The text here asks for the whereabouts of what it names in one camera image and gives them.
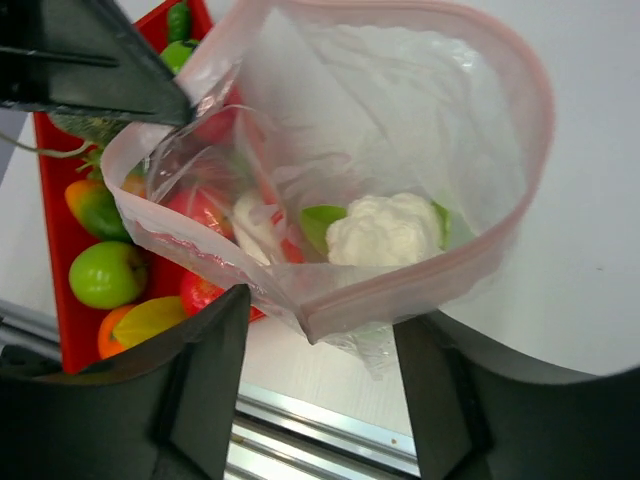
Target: green apple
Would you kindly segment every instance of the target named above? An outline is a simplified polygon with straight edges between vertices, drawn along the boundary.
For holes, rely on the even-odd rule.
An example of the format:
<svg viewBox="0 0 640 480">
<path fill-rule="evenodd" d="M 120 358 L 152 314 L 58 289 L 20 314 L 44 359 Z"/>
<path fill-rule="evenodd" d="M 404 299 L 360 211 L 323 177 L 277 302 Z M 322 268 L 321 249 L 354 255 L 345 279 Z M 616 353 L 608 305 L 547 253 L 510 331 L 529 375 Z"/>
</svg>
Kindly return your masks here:
<svg viewBox="0 0 640 480">
<path fill-rule="evenodd" d="M 103 310 L 133 302 L 146 288 L 148 277 L 142 251 L 123 242 L 87 248 L 69 269 L 69 285 L 78 301 Z"/>
<path fill-rule="evenodd" d="M 170 43 L 160 54 L 160 58 L 176 75 L 187 63 L 193 51 L 198 48 L 197 40 L 178 40 Z"/>
</svg>

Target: green pepper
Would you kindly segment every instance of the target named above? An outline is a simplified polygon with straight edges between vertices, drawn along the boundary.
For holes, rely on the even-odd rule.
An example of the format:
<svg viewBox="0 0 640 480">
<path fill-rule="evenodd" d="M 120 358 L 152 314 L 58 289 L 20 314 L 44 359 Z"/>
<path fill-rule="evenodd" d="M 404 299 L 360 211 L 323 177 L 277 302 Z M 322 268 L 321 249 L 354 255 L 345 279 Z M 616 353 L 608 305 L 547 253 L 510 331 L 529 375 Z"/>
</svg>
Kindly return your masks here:
<svg viewBox="0 0 640 480">
<path fill-rule="evenodd" d="M 169 26 L 169 43 L 189 40 L 191 37 L 191 10 L 187 6 L 186 0 L 176 3 L 169 9 L 167 25 Z"/>
</svg>

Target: white surface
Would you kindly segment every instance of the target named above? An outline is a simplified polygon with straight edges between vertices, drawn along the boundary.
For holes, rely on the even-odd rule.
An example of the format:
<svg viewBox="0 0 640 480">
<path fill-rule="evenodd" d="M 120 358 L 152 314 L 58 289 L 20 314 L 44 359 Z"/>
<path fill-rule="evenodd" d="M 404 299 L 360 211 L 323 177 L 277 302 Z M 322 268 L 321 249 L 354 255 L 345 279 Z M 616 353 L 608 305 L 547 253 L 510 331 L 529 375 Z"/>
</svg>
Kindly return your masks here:
<svg viewBox="0 0 640 480">
<path fill-rule="evenodd" d="M 157 2 L 122 3 L 139 16 Z M 225 2 L 208 3 L 221 6 L 216 13 L 224 10 Z M 556 91 L 558 128 L 514 262 L 490 294 L 449 313 L 560 365 L 594 373 L 634 365 L 640 360 L 640 222 L 634 201 L 640 177 L 640 3 L 464 3 L 511 25 L 538 51 Z M 29 134 L 21 139 L 28 141 Z M 14 154 L 0 201 L 0 295 L 52 313 L 31 155 Z M 355 359 L 326 346 L 311 348 L 274 322 L 252 327 L 243 380 L 408 432 L 397 376 L 372 382 Z"/>
</svg>

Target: white vegetable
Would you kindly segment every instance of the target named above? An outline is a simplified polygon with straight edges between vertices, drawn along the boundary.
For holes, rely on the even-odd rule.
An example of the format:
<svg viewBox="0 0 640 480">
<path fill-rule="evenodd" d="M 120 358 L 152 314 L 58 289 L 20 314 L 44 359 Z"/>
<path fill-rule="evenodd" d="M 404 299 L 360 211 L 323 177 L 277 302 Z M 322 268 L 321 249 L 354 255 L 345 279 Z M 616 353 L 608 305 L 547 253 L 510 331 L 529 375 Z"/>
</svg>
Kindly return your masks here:
<svg viewBox="0 0 640 480">
<path fill-rule="evenodd" d="M 438 215 L 412 193 L 365 196 L 327 231 L 329 262 L 336 265 L 403 266 L 442 253 Z"/>
<path fill-rule="evenodd" d="M 258 262 L 270 265 L 271 262 L 265 255 L 263 248 L 268 251 L 278 251 L 280 245 L 271 220 L 268 217 L 257 225 L 254 218 L 252 218 L 252 210 L 261 206 L 264 206 L 264 203 L 258 192 L 250 191 L 245 193 L 233 207 L 231 224 L 233 225 L 238 246 Z M 260 239 L 262 248 L 254 238 Z"/>
</svg>

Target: green and orange mango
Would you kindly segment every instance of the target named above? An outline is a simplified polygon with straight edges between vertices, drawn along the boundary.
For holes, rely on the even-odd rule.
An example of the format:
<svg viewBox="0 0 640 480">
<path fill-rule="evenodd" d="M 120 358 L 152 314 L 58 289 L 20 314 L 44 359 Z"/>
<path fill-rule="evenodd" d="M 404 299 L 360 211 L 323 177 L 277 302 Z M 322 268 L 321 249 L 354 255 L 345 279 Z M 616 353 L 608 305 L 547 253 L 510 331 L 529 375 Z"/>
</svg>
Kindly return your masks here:
<svg viewBox="0 0 640 480">
<path fill-rule="evenodd" d="M 100 180 L 78 180 L 67 187 L 64 198 L 80 225 L 97 239 L 131 242 L 113 195 Z"/>
</svg>

